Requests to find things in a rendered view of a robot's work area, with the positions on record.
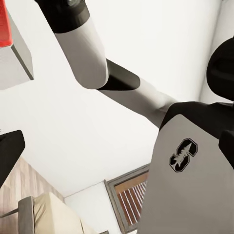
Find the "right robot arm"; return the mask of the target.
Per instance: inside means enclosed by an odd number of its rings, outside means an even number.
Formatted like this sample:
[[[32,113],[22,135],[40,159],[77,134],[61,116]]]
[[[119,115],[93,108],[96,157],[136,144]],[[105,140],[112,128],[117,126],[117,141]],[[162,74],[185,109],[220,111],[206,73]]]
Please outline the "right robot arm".
[[[160,128],[179,103],[143,78],[108,60],[85,0],[35,0],[51,27],[78,83],[98,90]]]

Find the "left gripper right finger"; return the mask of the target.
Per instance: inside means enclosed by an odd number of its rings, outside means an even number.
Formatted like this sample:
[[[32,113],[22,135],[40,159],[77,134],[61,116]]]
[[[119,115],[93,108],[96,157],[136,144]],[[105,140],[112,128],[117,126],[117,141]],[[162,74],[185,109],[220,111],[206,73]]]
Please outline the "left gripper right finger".
[[[218,146],[234,169],[234,132],[223,130]]]

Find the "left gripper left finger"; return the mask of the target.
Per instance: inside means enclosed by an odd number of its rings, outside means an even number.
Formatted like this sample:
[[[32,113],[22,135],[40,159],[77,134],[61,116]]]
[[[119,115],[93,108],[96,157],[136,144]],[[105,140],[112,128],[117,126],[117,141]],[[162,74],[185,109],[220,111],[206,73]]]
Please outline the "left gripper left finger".
[[[21,130],[0,135],[0,188],[25,149]]]

